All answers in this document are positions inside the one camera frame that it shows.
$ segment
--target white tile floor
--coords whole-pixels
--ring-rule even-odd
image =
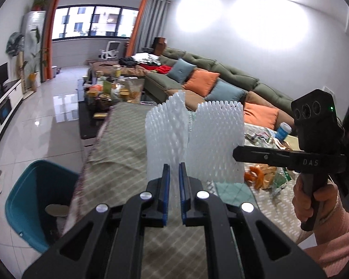
[[[23,171],[37,159],[81,171],[76,86],[87,68],[62,68],[55,79],[42,83],[36,93],[23,101],[0,142],[0,169],[4,172],[0,194],[0,259],[17,279],[40,254],[11,229],[5,216],[5,202]]]

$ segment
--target teal cloth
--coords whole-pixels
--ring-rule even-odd
[[[251,203],[255,208],[257,205],[255,196],[245,183],[214,183],[218,196],[224,203],[240,206],[243,202]]]
[[[206,101],[240,101],[247,95],[247,91],[228,82],[218,79],[211,93],[205,97]]]
[[[167,77],[182,84],[190,73],[193,72],[195,67],[195,65],[185,62],[183,59],[178,59],[176,64],[174,64],[172,69],[167,73]]]

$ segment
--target white chair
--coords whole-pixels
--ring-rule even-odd
[[[100,49],[101,54],[98,57],[103,60],[117,59],[117,55],[119,53],[118,51],[119,45],[120,45],[120,42],[118,41],[108,42],[106,46],[106,50]]]

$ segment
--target black monitor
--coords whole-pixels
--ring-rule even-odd
[[[7,79],[8,79],[8,63],[5,63],[0,66],[0,85],[2,86]]]

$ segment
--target black handle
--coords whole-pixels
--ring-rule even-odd
[[[301,174],[303,187],[302,190],[312,199],[313,216],[306,222],[301,223],[301,229],[310,232],[320,220],[322,214],[323,202],[316,201],[313,193],[321,187],[324,187],[328,182],[328,174]]]

